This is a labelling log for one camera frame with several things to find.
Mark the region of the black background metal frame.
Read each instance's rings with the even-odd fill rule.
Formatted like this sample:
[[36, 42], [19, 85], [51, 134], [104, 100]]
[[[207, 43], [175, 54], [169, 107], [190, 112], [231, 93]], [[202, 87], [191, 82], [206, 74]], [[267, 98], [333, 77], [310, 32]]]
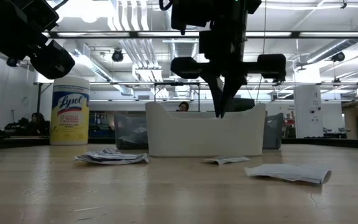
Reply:
[[196, 93], [198, 95], [198, 99], [197, 99], [198, 112], [201, 111], [201, 105], [200, 105], [201, 83], [200, 82], [154, 82], [152, 85], [154, 86], [154, 101], [157, 101], [157, 93], [159, 93], [160, 90], [162, 90], [166, 86], [173, 86], [173, 87], [187, 86], [189, 89], [188, 92], [190, 95], [189, 98], [190, 101], [194, 101], [193, 93]]

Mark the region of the white square column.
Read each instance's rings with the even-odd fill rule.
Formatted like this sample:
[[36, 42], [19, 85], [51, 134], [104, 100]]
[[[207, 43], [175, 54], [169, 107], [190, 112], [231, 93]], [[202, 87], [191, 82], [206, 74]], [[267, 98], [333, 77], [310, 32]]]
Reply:
[[296, 86], [294, 105], [296, 138], [323, 137], [320, 86]]

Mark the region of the black rig beam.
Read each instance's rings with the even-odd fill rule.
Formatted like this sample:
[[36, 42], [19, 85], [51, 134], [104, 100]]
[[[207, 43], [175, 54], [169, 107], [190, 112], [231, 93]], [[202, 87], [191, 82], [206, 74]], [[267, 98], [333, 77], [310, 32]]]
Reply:
[[[51, 31], [43, 32], [50, 39], [197, 39], [199, 31]], [[358, 31], [247, 31], [248, 39], [358, 39]]]

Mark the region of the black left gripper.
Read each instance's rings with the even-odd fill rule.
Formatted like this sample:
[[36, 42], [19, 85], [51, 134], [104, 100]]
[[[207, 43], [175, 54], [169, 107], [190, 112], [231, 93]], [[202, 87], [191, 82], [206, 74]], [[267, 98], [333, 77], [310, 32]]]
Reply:
[[[52, 7], [56, 12], [68, 0], [61, 0]], [[56, 41], [48, 41], [28, 20], [20, 9], [22, 0], [0, 0], [0, 53], [7, 59], [22, 61], [30, 58], [36, 71], [48, 79], [67, 75], [75, 66], [71, 55]]]

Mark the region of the blue striped white packet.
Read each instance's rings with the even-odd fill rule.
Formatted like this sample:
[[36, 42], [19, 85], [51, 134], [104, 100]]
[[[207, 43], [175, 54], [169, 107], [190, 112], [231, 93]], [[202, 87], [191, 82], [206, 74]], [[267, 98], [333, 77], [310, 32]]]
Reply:
[[88, 151], [85, 154], [75, 156], [75, 160], [101, 165], [126, 165], [140, 162], [149, 163], [150, 161], [147, 153], [125, 154], [112, 147], [107, 147], [99, 152]]

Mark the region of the black monitor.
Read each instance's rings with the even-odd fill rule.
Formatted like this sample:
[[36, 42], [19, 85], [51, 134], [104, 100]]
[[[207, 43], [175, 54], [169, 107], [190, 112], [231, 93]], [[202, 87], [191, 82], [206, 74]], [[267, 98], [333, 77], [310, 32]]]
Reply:
[[241, 112], [252, 109], [255, 101], [248, 98], [233, 98], [226, 105], [226, 112]]

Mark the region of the grey translucent plastic bin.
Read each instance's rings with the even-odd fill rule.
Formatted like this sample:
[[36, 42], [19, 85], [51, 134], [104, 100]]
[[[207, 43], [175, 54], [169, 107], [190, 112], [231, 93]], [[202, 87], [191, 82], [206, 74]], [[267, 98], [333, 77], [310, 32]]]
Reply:
[[128, 111], [114, 113], [114, 131], [118, 149], [148, 149], [145, 113]]
[[282, 144], [283, 113], [265, 118], [263, 149], [280, 149]]

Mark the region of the white plastic bin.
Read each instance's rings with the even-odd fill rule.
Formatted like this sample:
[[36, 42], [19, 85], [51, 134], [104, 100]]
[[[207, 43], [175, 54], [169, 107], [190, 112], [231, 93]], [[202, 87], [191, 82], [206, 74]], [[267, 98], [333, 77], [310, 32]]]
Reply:
[[157, 102], [145, 104], [149, 153], [154, 157], [260, 156], [265, 105], [228, 112], [168, 112]]

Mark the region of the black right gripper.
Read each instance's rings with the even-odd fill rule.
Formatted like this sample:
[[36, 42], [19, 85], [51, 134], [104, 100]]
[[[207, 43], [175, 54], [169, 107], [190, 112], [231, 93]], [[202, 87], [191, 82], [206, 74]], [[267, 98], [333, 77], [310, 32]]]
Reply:
[[[186, 79], [201, 77], [208, 84], [217, 118], [224, 118], [226, 112], [234, 110], [234, 97], [248, 74], [274, 80], [284, 80], [287, 75], [283, 54], [261, 54], [254, 62], [243, 61], [245, 39], [239, 32], [202, 31], [199, 53], [209, 61], [177, 57], [171, 62], [170, 70], [176, 75]], [[221, 76], [225, 77], [224, 89]]]

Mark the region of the yellow Lysol wipes canister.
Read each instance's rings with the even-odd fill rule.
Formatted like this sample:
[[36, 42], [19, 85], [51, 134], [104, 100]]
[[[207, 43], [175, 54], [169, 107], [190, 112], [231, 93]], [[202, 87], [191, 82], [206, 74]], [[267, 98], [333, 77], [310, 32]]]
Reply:
[[51, 145], [88, 143], [90, 124], [90, 82], [66, 75], [53, 83], [50, 120]]

